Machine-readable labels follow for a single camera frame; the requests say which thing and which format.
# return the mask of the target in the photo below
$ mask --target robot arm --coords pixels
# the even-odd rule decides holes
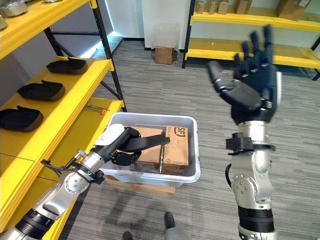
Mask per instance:
[[[244,61],[235,55],[233,78],[217,62],[208,64],[213,87],[231,105],[231,117],[238,126],[238,132],[226,140],[226,148],[233,153],[229,153],[231,164],[225,176],[238,205],[238,230],[243,240],[278,239],[270,198],[273,187],[268,176],[275,147],[269,143],[267,123],[280,103],[281,74],[273,65],[271,35],[268,25],[264,28],[264,50],[259,49],[257,33],[250,35],[253,56],[249,55],[248,42],[242,44]]]
[[[56,185],[51,187],[23,216],[11,227],[1,240],[40,240],[53,223],[84,192],[91,183],[101,184],[104,173],[99,168],[112,161],[114,164],[128,166],[140,157],[141,151],[170,141],[164,134],[141,137],[131,127],[113,124],[100,136],[89,154],[79,149],[76,155],[64,167],[54,167],[43,160],[50,169],[62,173]],[[133,154],[117,152],[129,150]]]

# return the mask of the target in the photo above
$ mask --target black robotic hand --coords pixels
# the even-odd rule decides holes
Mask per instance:
[[[257,32],[252,32],[253,56],[249,43],[242,43],[243,61],[234,56],[236,68],[233,79],[218,62],[208,63],[214,89],[231,105],[231,117],[236,124],[247,121],[269,123],[277,109],[277,68],[273,65],[272,29],[263,28],[264,50],[260,50]]]

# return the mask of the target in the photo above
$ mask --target white plastic bin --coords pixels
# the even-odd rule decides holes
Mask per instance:
[[[163,129],[167,125],[188,128],[189,166],[183,175],[166,175],[129,170],[117,170],[111,161],[101,167],[105,175],[112,175],[125,183],[151,184],[161,186],[180,187],[184,183],[196,182],[200,177],[198,128],[194,118],[189,116],[157,115],[131,112],[115,113],[108,126],[122,124],[124,126]]]

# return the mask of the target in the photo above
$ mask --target sf logo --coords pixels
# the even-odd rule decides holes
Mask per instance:
[[[175,135],[179,137],[185,137],[186,136],[186,129],[184,127],[175,127],[174,128]]]

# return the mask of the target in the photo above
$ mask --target person's shoe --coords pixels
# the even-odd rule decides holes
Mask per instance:
[[[165,225],[165,229],[171,229],[176,226],[174,216],[172,215],[171,212],[167,211],[164,214],[164,225]]]
[[[128,232],[128,231],[126,231],[126,232],[122,235],[122,240],[133,240],[131,233]]]

